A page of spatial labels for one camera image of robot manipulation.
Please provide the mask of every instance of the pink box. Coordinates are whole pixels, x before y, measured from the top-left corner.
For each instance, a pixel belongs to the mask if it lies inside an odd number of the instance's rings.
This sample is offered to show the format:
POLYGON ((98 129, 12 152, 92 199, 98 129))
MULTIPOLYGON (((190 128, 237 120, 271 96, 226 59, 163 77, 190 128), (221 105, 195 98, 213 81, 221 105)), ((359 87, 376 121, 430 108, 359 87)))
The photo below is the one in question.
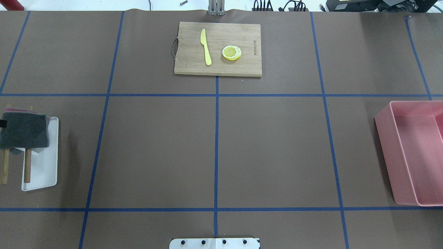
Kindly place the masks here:
POLYGON ((395 202, 443 206, 443 101, 392 101, 375 122, 395 202))

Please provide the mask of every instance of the white floor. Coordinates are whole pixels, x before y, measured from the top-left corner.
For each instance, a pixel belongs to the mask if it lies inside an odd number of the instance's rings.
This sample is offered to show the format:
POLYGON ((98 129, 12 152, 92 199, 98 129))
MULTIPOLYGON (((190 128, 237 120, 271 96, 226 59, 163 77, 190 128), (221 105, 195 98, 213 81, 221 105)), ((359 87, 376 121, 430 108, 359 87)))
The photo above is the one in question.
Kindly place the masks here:
MULTIPOLYGON (((208 9, 208 0, 188 0, 186 4, 179 4, 184 0, 151 0, 151 10, 195 10, 208 9)), ((122 11, 128 9, 149 10, 148 0, 19 0, 25 10, 37 11, 122 11)), ((287 0, 271 0, 274 11, 283 7, 287 0)), ((254 0, 225 0, 225 10, 251 10, 254 0)), ((309 11, 321 11, 320 4, 326 7, 326 0, 305 0, 309 11)), ((443 9, 443 2, 437 2, 443 9)), ((440 12, 432 7, 428 12, 440 12)))

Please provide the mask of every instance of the knife handle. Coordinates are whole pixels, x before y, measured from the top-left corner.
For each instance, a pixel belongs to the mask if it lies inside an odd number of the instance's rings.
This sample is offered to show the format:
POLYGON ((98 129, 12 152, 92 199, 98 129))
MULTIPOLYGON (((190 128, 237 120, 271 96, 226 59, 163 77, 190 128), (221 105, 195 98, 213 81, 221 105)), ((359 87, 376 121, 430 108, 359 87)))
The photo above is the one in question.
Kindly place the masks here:
POLYGON ((207 66, 210 66, 212 64, 211 56, 209 55, 209 50, 207 45, 203 45, 205 48, 205 63, 207 66))

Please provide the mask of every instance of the yellow knife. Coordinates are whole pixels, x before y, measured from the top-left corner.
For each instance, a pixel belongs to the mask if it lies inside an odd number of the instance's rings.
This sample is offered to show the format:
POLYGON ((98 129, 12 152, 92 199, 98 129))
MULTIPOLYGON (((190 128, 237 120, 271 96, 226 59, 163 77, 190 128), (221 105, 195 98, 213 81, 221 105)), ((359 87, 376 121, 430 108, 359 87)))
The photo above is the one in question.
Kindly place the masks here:
POLYGON ((205 48, 205 63, 210 66, 212 64, 211 56, 209 55, 208 44, 206 43, 206 29, 202 29, 202 34, 200 35, 200 43, 203 44, 205 48))

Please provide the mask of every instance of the green cable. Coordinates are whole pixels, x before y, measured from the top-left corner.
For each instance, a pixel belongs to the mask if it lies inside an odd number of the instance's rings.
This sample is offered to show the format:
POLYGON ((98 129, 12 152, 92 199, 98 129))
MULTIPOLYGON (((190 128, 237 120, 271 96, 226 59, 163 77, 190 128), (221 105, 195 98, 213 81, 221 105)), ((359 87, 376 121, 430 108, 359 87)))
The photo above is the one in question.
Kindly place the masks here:
POLYGON ((440 7, 438 7, 437 5, 433 5, 433 7, 440 10, 440 12, 443 13, 443 9, 440 9, 440 7))

